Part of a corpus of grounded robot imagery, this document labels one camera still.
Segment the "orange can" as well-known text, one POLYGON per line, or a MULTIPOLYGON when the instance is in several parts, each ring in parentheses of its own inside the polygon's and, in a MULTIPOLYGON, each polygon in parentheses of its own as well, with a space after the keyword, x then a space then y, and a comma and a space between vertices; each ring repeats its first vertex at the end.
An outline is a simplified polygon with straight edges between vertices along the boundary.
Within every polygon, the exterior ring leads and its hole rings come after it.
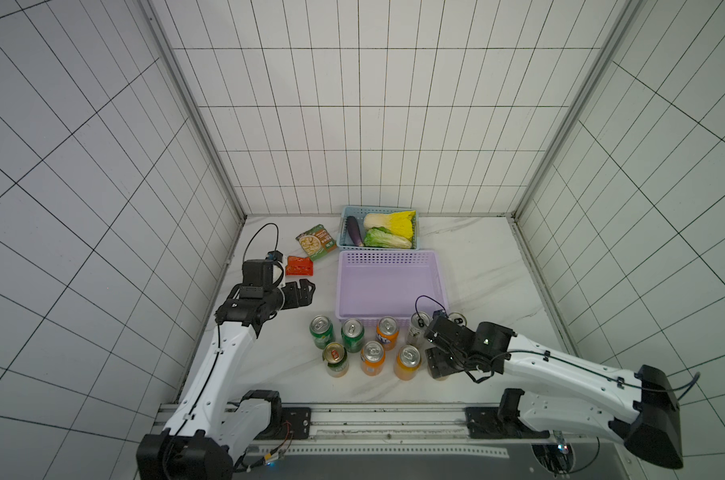
POLYGON ((412 345, 404 345, 395 356, 393 371, 402 381, 412 380, 420 368, 420 351, 412 345))
POLYGON ((436 381, 445 381, 449 377, 449 375, 448 376, 443 376, 443 375, 441 375, 439 373, 435 373, 435 372, 429 372, 429 373, 430 373, 431 378, 434 379, 434 380, 436 380, 436 381))
POLYGON ((385 350, 392 350, 397 343, 399 325, 396 319, 384 317, 376 325, 376 339, 385 350))
POLYGON ((382 372, 385 362, 385 349, 377 341, 368 341, 360 351, 362 372, 367 376, 376 376, 382 372))

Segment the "white monster can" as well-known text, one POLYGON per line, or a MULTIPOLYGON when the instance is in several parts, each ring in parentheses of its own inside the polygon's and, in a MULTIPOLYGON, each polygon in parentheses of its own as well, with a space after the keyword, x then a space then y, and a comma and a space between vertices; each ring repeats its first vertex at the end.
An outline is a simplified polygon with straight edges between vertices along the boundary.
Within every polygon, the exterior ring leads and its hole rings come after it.
POLYGON ((431 322, 431 317, 422 311, 415 312, 410 318, 406 335, 406 344, 420 348, 425 330, 431 322))
POLYGON ((467 325, 467 320, 466 320, 465 316, 463 314, 461 314, 461 313, 458 313, 458 312, 451 312, 448 315, 448 319, 451 322, 453 322, 454 324, 459 325, 459 326, 466 326, 467 325))

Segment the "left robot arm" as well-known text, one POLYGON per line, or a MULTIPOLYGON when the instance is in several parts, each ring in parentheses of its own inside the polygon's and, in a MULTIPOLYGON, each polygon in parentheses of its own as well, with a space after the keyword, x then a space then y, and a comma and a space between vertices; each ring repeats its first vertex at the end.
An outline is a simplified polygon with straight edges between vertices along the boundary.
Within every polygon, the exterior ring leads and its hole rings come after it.
POLYGON ((310 435, 312 410, 286 407, 272 390, 230 390, 266 322, 282 310, 312 304, 316 286, 302 279, 282 288, 238 284, 216 310, 216 332, 188 393, 162 432, 136 450, 142 479, 230 479, 262 467, 282 447, 310 435))

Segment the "green soda can front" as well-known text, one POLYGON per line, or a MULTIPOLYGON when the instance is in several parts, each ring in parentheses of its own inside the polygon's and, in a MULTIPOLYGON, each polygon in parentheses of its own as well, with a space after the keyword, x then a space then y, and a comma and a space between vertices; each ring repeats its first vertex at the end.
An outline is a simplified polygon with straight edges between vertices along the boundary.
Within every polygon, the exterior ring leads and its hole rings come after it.
POLYGON ((334 343, 334 324, 326 316, 316 316, 310 321, 310 334, 316 348, 324 350, 330 343, 334 343))

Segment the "purple eggplant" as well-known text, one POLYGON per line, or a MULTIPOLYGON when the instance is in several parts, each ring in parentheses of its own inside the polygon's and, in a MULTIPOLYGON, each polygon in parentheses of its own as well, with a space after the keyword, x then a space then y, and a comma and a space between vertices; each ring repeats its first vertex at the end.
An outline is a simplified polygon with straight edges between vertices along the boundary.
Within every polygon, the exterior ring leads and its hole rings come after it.
POLYGON ((352 244, 354 244, 354 246, 364 246, 362 232, 360 232, 360 224, 358 224, 358 220, 356 220, 354 216, 346 217, 346 231, 348 232, 348 236, 350 236, 350 240, 352 240, 352 244))

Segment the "green soda can back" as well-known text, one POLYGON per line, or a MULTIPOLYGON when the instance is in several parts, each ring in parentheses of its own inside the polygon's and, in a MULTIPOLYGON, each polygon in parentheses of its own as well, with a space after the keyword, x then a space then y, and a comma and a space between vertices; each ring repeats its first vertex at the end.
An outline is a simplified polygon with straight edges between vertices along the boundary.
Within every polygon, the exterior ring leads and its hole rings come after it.
POLYGON ((358 353, 364 344, 364 327, 357 319, 348 319, 342 325, 342 344, 347 352, 358 353))

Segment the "aluminium mounting rail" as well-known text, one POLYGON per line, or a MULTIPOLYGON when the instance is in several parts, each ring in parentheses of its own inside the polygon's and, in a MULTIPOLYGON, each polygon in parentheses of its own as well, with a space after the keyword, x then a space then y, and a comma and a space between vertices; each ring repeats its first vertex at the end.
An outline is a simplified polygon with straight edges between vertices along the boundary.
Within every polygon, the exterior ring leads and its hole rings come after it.
POLYGON ((515 444, 555 447, 558 444, 608 445, 596 433, 578 433, 572 426, 529 427, 548 431, 548 439, 480 440, 468 436, 464 409, 466 407, 498 407, 492 404, 462 403, 286 403, 269 420, 272 406, 261 399, 244 403, 228 403, 222 419, 206 428, 206 437, 238 459, 240 456, 262 457, 284 452, 288 455, 472 455, 506 457, 515 444), (280 419, 282 409, 308 407, 312 410, 310 437, 306 440, 257 440, 272 422, 280 419))

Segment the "purple plastic basket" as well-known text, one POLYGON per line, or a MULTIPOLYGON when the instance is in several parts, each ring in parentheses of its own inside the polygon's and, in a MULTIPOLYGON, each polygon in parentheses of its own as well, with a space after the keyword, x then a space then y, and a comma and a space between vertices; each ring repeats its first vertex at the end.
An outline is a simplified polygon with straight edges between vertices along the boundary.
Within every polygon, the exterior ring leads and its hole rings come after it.
POLYGON ((417 310, 448 308, 439 257, 432 250, 346 250, 338 261, 336 317, 408 322, 417 310))

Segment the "blue plastic basket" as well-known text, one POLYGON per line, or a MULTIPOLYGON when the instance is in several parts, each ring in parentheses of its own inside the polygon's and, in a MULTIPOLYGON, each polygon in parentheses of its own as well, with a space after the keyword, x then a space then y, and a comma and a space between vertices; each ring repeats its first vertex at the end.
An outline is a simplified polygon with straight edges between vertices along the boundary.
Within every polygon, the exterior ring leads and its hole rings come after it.
POLYGON ((338 246, 346 250, 418 250, 417 213, 393 207, 346 206, 338 246))

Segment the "white Monster can back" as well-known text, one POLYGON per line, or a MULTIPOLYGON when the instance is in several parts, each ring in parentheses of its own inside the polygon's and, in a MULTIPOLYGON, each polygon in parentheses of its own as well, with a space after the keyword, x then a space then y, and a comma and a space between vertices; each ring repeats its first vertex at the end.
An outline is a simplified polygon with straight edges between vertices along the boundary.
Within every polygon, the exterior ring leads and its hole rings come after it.
POLYGON ((459 325, 459 326, 466 326, 467 325, 467 320, 466 320, 465 316, 463 314, 461 314, 461 313, 458 313, 458 312, 451 312, 448 315, 448 319, 451 322, 453 322, 454 324, 459 325))

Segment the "yellow napa cabbage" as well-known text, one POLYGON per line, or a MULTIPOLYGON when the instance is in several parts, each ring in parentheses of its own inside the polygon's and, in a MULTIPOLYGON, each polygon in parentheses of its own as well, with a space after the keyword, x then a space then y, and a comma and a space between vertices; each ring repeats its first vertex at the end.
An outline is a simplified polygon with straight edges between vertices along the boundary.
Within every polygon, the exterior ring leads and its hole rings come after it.
POLYGON ((380 228, 387 230, 389 233, 403 237, 407 240, 414 238, 414 218, 415 211, 400 211, 390 214, 370 213, 363 220, 364 228, 380 228))

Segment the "green soda can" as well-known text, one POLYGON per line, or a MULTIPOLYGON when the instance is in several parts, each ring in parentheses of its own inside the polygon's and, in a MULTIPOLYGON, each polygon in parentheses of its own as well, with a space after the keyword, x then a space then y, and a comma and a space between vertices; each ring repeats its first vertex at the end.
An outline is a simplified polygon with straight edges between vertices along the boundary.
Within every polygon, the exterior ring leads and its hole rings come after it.
POLYGON ((326 316, 316 316, 310 321, 310 334, 316 348, 324 350, 330 343, 334 343, 334 324, 326 316))
POLYGON ((342 344, 347 352, 358 353, 364 344, 364 327, 357 319, 348 319, 342 325, 342 344))

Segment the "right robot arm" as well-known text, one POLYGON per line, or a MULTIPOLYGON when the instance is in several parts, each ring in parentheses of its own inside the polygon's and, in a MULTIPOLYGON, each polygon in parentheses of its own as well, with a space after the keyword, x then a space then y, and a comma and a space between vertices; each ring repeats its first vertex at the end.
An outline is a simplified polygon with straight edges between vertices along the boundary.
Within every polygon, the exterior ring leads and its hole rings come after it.
POLYGON ((657 467, 683 466, 680 406, 666 374, 598 365, 551 350, 513 330, 481 322, 470 330, 438 315, 424 339, 429 375, 462 373, 475 384, 516 379, 495 407, 466 411, 469 435, 479 439, 544 439, 564 433, 622 445, 657 467))

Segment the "red snack packet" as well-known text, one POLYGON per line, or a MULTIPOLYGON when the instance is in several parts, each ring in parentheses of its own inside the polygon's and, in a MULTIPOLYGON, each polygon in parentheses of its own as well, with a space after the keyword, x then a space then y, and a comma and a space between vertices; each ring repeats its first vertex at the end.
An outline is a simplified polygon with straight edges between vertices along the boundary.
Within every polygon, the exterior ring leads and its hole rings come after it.
POLYGON ((286 275, 310 277, 314 275, 314 262, 308 257, 288 256, 286 275))

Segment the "green snack packet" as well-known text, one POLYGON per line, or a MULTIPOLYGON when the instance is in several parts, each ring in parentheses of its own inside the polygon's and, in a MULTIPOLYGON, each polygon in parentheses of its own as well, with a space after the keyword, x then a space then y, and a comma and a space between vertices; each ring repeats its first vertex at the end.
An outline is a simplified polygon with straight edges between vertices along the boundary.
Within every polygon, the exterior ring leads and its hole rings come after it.
POLYGON ((316 262, 338 249, 336 240, 322 224, 302 232, 296 236, 296 241, 312 262, 316 262))

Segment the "green lettuce head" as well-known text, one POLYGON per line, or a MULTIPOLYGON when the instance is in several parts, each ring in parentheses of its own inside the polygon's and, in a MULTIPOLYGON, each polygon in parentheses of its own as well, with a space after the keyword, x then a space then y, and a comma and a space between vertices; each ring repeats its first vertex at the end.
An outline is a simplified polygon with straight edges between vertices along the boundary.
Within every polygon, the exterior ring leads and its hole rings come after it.
POLYGON ((384 228, 374 227, 366 231, 364 246, 385 249, 411 249, 412 243, 405 237, 393 234, 384 228))

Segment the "green can gold lid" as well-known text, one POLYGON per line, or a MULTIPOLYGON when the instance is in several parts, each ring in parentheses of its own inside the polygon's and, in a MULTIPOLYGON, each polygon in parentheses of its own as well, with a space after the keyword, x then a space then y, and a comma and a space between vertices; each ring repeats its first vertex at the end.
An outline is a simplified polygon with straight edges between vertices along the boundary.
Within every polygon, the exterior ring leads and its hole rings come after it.
POLYGON ((340 378, 348 373, 348 367, 350 367, 348 352, 342 344, 332 342, 326 345, 322 359, 326 364, 326 371, 333 378, 340 378))

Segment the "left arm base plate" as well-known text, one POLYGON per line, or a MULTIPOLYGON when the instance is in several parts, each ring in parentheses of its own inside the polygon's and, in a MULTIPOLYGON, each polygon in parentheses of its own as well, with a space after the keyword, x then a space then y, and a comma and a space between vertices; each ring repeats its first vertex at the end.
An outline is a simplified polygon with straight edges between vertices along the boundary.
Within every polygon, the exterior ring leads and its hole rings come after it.
POLYGON ((280 412, 280 419, 272 422, 257 440, 306 440, 310 437, 312 410, 308 407, 288 407, 280 412))

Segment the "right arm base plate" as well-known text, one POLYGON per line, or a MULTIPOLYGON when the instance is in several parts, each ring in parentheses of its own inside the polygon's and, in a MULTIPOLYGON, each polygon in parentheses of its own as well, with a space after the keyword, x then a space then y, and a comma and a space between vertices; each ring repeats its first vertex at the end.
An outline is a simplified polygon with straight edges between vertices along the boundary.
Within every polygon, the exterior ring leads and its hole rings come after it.
POLYGON ((466 428, 471 439, 480 440, 540 440, 548 439, 548 431, 534 431, 517 417, 498 407, 466 407, 466 428))

